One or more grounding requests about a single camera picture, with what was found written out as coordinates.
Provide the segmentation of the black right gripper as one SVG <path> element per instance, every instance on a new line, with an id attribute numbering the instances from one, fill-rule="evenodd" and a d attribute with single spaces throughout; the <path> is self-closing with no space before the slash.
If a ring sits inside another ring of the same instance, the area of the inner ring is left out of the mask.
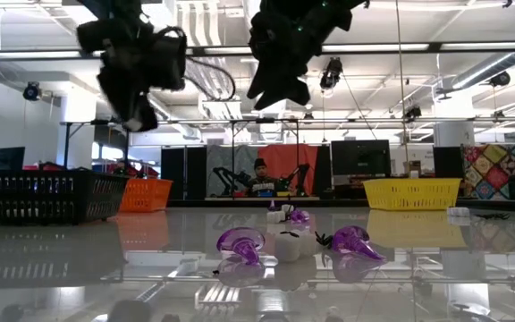
<path id="1" fill-rule="evenodd" d="M 313 56 L 321 55 L 322 45 L 336 28 L 348 31 L 350 26 L 351 11 L 309 11 L 296 20 L 279 13 L 257 13 L 251 20 L 249 46 L 260 65 L 247 92 L 255 100 L 254 109 L 280 101 L 275 69 L 290 74 L 283 76 L 283 99 L 306 105 L 308 84 L 297 76 Z"/>

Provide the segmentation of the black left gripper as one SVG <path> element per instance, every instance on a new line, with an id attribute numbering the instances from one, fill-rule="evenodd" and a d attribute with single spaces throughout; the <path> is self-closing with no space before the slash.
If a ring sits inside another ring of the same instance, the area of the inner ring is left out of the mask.
<path id="1" fill-rule="evenodd" d="M 77 27 L 81 53 L 92 55 L 101 51 L 99 58 L 103 65 L 97 81 L 110 107 L 121 121 L 127 121 L 128 96 L 137 96 L 131 118 L 142 121 L 142 131 L 152 131 L 158 126 L 139 67 L 144 42 L 152 34 L 153 25 L 142 20 L 96 20 Z"/>

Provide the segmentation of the orange curtain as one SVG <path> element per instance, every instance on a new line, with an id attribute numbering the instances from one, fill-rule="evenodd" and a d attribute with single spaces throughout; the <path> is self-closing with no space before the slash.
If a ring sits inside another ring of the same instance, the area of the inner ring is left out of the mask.
<path id="1" fill-rule="evenodd" d="M 264 159 L 268 175 L 274 178 L 287 177 L 298 165 L 309 164 L 303 186 L 305 192 L 311 195 L 315 180 L 317 152 L 317 146 L 306 144 L 269 145 L 259 148 L 257 157 Z"/>

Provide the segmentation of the black partition panel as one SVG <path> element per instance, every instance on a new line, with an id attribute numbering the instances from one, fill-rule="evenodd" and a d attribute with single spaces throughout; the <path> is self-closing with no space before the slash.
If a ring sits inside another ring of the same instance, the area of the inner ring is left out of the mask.
<path id="1" fill-rule="evenodd" d="M 184 199 L 185 156 L 184 148 L 163 148 L 161 150 L 161 178 L 173 182 L 169 200 Z"/>
<path id="2" fill-rule="evenodd" d="M 186 199 L 203 200 L 207 193 L 207 148 L 186 150 Z"/>

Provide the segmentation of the grey curtain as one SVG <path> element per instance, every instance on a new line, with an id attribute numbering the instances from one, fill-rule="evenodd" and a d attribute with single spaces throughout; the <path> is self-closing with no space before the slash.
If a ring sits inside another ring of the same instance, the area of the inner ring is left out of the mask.
<path id="1" fill-rule="evenodd" d="M 258 158 L 258 148 L 247 145 L 235 147 L 209 146 L 207 148 L 207 196 L 221 197 L 224 186 L 218 177 L 213 174 L 214 167 L 225 167 L 235 173 L 244 171 L 250 176 L 255 176 L 254 162 Z M 246 188 L 237 183 L 238 190 L 244 192 Z"/>

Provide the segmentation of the seated person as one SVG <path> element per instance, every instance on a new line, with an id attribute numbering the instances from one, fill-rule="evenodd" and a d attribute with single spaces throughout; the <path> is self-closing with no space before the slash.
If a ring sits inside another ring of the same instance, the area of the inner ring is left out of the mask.
<path id="1" fill-rule="evenodd" d="M 254 162 L 255 177 L 249 180 L 246 195 L 248 197 L 273 197 L 276 194 L 277 180 L 268 175 L 267 165 L 263 158 Z"/>

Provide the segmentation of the orange plastic basket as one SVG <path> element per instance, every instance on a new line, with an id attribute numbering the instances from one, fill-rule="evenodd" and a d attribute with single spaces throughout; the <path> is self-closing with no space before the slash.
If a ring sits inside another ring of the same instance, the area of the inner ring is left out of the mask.
<path id="1" fill-rule="evenodd" d="M 173 181 L 130 179 L 123 194 L 121 212 L 149 213 L 166 209 Z"/>

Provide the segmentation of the large black monitor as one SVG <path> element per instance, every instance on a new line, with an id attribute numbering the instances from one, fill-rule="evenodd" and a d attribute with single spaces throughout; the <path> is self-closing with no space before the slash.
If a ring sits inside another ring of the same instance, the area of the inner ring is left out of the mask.
<path id="1" fill-rule="evenodd" d="M 333 175 L 391 175 L 388 140 L 332 141 L 330 149 Z"/>

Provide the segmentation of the red plastic bin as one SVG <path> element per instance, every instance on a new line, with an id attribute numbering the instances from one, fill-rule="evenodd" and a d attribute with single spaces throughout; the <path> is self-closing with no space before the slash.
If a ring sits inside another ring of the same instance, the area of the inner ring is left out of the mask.
<path id="1" fill-rule="evenodd" d="M 56 165 L 53 163 L 44 163 L 37 165 L 25 165 L 23 168 L 25 171 L 63 171 L 62 165 Z"/>

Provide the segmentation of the black plastic basket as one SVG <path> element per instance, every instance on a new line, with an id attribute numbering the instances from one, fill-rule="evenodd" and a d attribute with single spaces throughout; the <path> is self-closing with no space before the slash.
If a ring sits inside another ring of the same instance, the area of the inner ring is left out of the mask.
<path id="1" fill-rule="evenodd" d="M 0 170 L 0 224 L 105 221 L 119 212 L 127 181 L 89 170 Z"/>

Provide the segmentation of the small black monitor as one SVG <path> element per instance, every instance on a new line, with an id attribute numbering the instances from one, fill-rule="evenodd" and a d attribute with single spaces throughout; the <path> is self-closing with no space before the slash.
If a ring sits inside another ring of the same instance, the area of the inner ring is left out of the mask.
<path id="1" fill-rule="evenodd" d="M 21 170 L 24 155 L 24 147 L 0 148 L 0 170 Z"/>

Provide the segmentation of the yellow plastic basket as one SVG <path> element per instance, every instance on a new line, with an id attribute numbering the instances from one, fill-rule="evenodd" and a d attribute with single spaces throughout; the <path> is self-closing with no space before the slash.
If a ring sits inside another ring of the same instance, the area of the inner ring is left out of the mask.
<path id="1" fill-rule="evenodd" d="M 445 210 L 454 207 L 461 179 L 386 178 L 363 182 L 368 205 L 387 211 Z"/>

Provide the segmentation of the black square panel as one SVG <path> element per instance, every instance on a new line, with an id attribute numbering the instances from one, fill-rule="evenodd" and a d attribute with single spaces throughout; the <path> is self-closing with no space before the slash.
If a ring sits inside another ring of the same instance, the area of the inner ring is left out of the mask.
<path id="1" fill-rule="evenodd" d="M 434 169 L 437 178 L 463 178 L 461 147 L 433 147 Z"/>

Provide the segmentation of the colourful patchwork quilt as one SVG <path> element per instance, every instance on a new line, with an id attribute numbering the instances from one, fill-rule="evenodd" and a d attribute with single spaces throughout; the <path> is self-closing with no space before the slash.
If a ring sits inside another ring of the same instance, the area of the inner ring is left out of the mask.
<path id="1" fill-rule="evenodd" d="M 462 145 L 464 196 L 511 200 L 515 193 L 515 143 Z"/>

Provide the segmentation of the black aluminium table frame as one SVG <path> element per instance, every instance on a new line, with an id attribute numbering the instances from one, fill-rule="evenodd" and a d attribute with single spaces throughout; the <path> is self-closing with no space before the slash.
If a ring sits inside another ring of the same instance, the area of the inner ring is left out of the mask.
<path id="1" fill-rule="evenodd" d="M 270 199 L 264 198 L 240 198 L 240 199 L 171 199 L 166 203 L 167 208 L 266 208 L 270 205 Z M 368 208 L 366 199 L 275 199 L 276 205 L 283 203 L 292 204 L 302 208 Z M 458 199 L 457 207 L 501 210 L 515 212 L 515 200 L 481 200 Z"/>

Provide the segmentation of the black overhead frame bar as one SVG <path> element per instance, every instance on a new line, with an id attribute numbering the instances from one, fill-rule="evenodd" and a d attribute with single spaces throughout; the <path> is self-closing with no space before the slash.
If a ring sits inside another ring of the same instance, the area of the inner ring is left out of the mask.
<path id="1" fill-rule="evenodd" d="M 356 43 L 322 45 L 321 55 L 393 55 L 442 53 L 515 52 L 514 41 L 430 42 L 430 43 Z M 188 47 L 186 56 L 243 57 L 251 56 L 249 46 Z M 98 59 L 100 52 L 82 55 L 78 50 L 0 50 L 0 61 L 54 61 Z"/>

